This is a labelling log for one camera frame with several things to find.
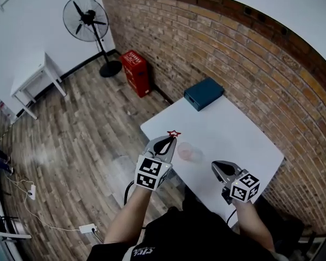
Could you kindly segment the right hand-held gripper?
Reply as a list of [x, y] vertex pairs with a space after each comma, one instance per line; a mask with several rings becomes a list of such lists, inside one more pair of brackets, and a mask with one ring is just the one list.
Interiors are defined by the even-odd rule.
[[217, 179], [224, 184], [222, 197], [227, 204], [231, 204], [233, 199], [248, 202], [258, 193], [260, 180], [235, 163], [215, 160], [211, 168]]

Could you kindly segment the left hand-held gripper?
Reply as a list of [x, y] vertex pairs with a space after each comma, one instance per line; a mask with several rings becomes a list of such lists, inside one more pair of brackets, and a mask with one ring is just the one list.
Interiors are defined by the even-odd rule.
[[172, 169], [172, 158], [177, 144], [174, 136], [160, 136], [150, 141], [139, 155], [134, 184], [155, 191], [167, 178]]

